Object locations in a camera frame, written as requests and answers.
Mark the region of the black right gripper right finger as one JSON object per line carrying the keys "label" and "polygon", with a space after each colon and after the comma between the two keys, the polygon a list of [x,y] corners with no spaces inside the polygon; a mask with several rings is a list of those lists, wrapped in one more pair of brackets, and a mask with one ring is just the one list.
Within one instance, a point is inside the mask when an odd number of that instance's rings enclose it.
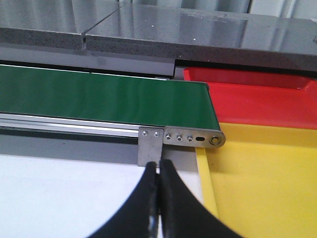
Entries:
{"label": "black right gripper right finger", "polygon": [[239,238],[185,185],[171,160],[159,163],[160,212],[165,238]]}

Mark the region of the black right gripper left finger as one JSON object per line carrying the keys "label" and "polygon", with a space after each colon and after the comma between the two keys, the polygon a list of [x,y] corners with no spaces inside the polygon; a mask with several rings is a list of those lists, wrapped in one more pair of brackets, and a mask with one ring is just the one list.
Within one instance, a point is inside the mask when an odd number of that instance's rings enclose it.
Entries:
{"label": "black right gripper left finger", "polygon": [[158,180],[156,163],[148,162],[124,204],[89,237],[156,238],[159,226]]}

